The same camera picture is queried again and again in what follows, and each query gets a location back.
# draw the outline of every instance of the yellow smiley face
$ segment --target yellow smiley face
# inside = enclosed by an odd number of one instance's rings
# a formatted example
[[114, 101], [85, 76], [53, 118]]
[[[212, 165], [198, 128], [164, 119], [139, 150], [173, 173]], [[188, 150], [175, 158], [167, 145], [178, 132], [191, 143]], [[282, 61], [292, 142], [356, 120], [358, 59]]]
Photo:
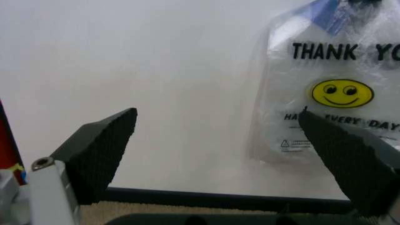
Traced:
[[361, 82], [346, 79], [318, 83], [311, 94], [318, 103], [336, 108], [359, 107], [374, 98], [374, 91], [370, 87]]

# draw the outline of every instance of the red object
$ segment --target red object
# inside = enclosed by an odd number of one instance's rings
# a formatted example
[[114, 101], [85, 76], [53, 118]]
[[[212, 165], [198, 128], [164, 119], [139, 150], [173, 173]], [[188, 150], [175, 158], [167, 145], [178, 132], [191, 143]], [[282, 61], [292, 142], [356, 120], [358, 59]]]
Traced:
[[[0, 100], [0, 169], [15, 169], [20, 167], [17, 165], [23, 166]], [[21, 170], [16, 169], [14, 170], [14, 175], [20, 184], [24, 184], [21, 172]]]

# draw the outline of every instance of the gray metal part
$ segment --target gray metal part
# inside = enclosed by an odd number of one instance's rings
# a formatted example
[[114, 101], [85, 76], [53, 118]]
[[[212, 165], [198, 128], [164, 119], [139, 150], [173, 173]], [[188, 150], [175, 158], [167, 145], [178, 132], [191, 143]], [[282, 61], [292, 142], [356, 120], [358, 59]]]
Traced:
[[79, 205], [63, 162], [30, 172], [29, 181], [33, 225], [79, 224]]
[[19, 184], [11, 170], [0, 170], [0, 225], [18, 225], [11, 211], [11, 203], [17, 195]]

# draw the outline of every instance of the screw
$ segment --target screw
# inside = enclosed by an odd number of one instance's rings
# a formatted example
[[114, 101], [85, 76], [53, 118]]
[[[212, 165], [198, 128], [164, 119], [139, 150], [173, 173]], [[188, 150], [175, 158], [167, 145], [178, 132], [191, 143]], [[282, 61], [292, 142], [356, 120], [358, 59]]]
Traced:
[[48, 166], [51, 166], [53, 164], [54, 164], [54, 159], [52, 157], [43, 157], [32, 163], [32, 170], [33, 171], [40, 170]]

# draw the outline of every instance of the beige carpet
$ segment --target beige carpet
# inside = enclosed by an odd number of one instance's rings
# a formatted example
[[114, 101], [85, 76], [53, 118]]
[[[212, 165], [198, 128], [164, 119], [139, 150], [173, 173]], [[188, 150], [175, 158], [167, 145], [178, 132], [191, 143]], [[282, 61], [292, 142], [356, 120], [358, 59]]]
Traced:
[[81, 206], [81, 224], [103, 225], [114, 218], [130, 213], [274, 214], [274, 212], [264, 211], [225, 210], [120, 202], [99, 202], [92, 205]]

